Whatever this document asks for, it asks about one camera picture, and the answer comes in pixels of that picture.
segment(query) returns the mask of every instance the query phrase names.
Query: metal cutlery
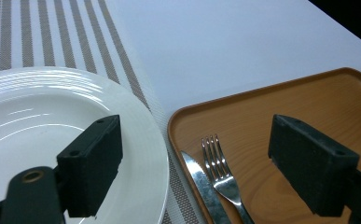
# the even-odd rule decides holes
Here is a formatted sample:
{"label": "metal cutlery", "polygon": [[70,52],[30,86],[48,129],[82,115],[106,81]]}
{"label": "metal cutlery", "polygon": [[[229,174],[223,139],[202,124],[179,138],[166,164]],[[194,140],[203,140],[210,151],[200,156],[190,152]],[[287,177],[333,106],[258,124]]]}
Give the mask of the metal cutlery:
{"label": "metal cutlery", "polygon": [[235,205],[243,223],[254,223],[243,205],[238,184],[227,165],[217,134],[215,139],[213,136],[202,138],[201,146],[207,174],[215,190]]}
{"label": "metal cutlery", "polygon": [[215,224],[229,224],[229,217],[227,216],[223,205],[221,205],[209,178],[192,157],[185,151],[181,151],[181,154],[213,222]]}

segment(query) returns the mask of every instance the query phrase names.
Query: knife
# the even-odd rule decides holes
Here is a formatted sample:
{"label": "knife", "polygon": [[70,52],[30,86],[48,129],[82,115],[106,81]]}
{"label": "knife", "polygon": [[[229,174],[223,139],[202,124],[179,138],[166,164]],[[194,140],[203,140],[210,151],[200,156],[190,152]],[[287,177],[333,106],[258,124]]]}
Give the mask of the knife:
{"label": "knife", "polygon": [[181,154],[213,222],[230,223],[229,217],[227,216],[223,205],[221,205],[212,183],[209,181],[202,168],[185,151],[181,151]]}

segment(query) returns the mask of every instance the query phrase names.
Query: gray striped mat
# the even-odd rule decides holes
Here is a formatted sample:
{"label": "gray striped mat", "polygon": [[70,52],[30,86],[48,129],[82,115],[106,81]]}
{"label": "gray striped mat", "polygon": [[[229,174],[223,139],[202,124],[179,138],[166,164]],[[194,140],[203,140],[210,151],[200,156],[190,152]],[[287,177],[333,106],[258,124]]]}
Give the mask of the gray striped mat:
{"label": "gray striped mat", "polygon": [[203,222],[166,137],[168,118],[148,78],[133,70],[104,0],[0,0],[0,70],[32,66],[89,71],[133,92],[152,112],[169,149],[170,189],[163,223]]}

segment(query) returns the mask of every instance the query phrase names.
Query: table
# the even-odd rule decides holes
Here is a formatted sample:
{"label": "table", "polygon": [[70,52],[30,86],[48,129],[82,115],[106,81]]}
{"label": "table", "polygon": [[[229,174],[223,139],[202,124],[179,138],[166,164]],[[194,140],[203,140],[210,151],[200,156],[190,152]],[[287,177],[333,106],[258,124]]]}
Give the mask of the table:
{"label": "table", "polygon": [[59,66],[133,92],[165,138],[163,223],[203,223],[167,139],[177,109],[340,67],[361,40],[309,1],[0,1],[0,70]]}

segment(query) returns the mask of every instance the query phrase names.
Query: screw hole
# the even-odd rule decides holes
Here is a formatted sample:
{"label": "screw hole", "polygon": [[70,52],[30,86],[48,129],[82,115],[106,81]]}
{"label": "screw hole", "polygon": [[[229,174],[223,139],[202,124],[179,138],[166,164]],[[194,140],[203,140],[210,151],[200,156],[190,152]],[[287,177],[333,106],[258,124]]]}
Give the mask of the screw hole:
{"label": "screw hole", "polygon": [[71,151],[70,152],[70,156],[78,156],[78,154],[80,154],[80,151]]}
{"label": "screw hole", "polygon": [[22,177],[22,182],[27,183],[27,184],[32,183],[32,182],[35,182],[36,180],[40,179],[41,177],[43,177],[43,175],[44,175],[44,172],[39,171],[39,170],[30,171]]}

